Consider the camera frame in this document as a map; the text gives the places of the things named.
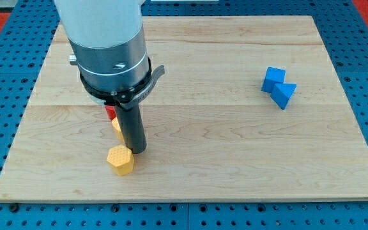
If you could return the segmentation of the black clamp mount ring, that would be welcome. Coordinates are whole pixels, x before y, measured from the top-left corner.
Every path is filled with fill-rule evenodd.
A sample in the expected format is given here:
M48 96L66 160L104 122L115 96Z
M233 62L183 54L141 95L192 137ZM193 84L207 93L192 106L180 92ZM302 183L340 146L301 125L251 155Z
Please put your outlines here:
M148 58L148 61L149 71L146 73L143 80L140 80L136 85L130 86L124 91L105 92L95 89L85 80L81 73L79 74L80 80L92 101L99 105L116 106L121 107L124 110L130 110L132 107L135 107L142 102L151 93L157 80L165 74L164 65L160 65L152 70L150 58Z

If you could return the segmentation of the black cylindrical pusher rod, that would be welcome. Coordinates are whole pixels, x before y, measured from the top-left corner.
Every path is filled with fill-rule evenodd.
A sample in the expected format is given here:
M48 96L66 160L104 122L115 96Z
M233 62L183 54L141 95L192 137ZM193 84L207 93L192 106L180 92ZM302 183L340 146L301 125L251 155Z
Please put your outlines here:
M136 105L126 110L115 106L114 109L127 148L133 154L142 153L147 147L147 142L140 107Z

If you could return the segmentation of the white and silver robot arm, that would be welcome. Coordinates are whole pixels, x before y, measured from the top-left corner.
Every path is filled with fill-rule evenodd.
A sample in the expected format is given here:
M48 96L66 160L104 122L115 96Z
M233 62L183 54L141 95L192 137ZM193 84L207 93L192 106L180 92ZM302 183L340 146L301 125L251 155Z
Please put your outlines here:
M114 107L125 144L142 153L146 136L139 108L165 73L152 68L139 0L55 0L55 7L90 97Z

